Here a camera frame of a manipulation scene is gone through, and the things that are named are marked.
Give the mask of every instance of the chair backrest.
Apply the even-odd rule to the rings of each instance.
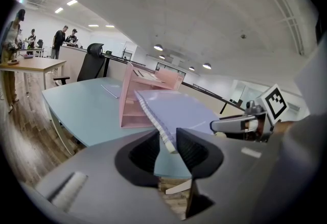
[[[42,47],[43,47],[43,40],[42,39],[39,39],[38,42],[37,42],[37,44],[39,45],[38,46],[38,49],[42,49]]]
[[[95,79],[98,76],[105,61],[104,56],[102,56],[102,46],[103,44],[93,43],[87,47],[87,53],[77,81]]]

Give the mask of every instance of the wooden floor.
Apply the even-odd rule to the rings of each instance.
[[[51,121],[48,120],[41,95],[41,75],[28,74],[30,92],[25,93],[22,72],[15,73],[16,93],[19,101],[14,104],[10,114],[6,111],[4,100],[0,101],[0,142],[17,179],[35,186],[48,172],[71,156],[61,143]],[[56,72],[47,73],[47,88],[55,87],[53,77]],[[76,144],[75,138],[64,129],[70,145],[75,152],[85,148]],[[160,192],[166,203],[185,219],[188,191],[165,195],[164,191],[183,181],[163,179]]]

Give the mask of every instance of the pink desk organizer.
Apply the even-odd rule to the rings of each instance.
[[[159,80],[153,81],[142,77],[141,73],[154,74]],[[122,128],[152,127],[152,122],[144,113],[134,91],[150,89],[171,89],[177,91],[183,77],[177,72],[160,69],[152,71],[143,66],[127,63],[122,93],[119,98],[120,126]]]

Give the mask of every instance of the person in black shirt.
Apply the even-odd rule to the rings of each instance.
[[[77,33],[76,29],[73,29],[72,34],[69,35],[67,37],[67,39],[65,40],[65,42],[67,43],[68,46],[71,47],[76,47],[76,42],[77,42],[77,37],[75,36],[75,34]]]
[[[55,36],[53,37],[51,58],[55,58],[55,59],[59,58],[60,46],[65,41],[65,37],[66,37],[65,32],[67,31],[67,29],[68,29],[68,26],[63,27],[63,29],[58,30],[56,32]]]
[[[35,29],[32,29],[31,31],[31,36],[27,39],[27,42],[29,43],[29,48],[33,49],[35,47],[35,41],[36,41],[36,36],[35,36]],[[33,51],[27,51],[28,55],[33,55]]]

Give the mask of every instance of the light blue table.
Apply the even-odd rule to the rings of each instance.
[[[98,78],[70,83],[42,92],[50,108],[54,127],[71,155],[74,151],[59,121],[86,147],[154,129],[154,127],[120,128],[119,99],[108,93],[102,85],[121,86],[122,82],[112,78]],[[180,155],[170,154],[161,139],[154,174],[171,178],[191,178]]]

